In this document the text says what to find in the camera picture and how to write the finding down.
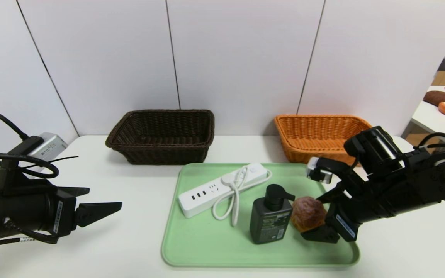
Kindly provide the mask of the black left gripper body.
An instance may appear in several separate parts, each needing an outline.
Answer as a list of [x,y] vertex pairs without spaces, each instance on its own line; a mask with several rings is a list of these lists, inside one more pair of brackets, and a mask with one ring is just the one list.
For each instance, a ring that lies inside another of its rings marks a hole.
[[57,192],[14,195],[0,193],[0,238],[17,234],[33,239],[56,239],[73,230],[76,198]]

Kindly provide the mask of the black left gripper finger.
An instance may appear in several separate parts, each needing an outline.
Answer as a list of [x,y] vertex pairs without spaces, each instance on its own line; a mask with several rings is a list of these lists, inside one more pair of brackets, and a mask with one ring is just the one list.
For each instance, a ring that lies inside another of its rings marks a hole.
[[85,194],[89,194],[89,188],[73,188],[73,187],[58,187],[58,198],[76,198]]
[[122,209],[122,202],[84,203],[75,211],[75,226],[86,227]]

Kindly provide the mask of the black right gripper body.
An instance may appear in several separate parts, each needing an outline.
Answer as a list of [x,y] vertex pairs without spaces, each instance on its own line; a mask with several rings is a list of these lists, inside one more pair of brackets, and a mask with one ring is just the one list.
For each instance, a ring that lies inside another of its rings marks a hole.
[[337,183],[335,188],[342,189],[342,196],[330,203],[326,224],[335,227],[338,234],[347,242],[357,240],[358,230],[362,224],[397,215],[388,210],[372,190],[348,198],[344,194],[344,191],[348,190],[343,182]]

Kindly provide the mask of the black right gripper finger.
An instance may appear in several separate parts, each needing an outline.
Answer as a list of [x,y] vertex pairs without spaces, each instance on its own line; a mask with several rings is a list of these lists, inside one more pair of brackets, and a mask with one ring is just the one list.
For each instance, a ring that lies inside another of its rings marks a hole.
[[340,235],[336,231],[335,227],[329,224],[324,224],[316,228],[309,229],[302,232],[301,236],[306,241],[324,242],[330,244],[336,244],[340,239]]
[[328,192],[325,192],[320,197],[316,198],[317,201],[320,201],[322,204],[327,204],[334,202],[337,198],[342,196],[342,189],[341,188],[333,188],[332,190],[329,190]]

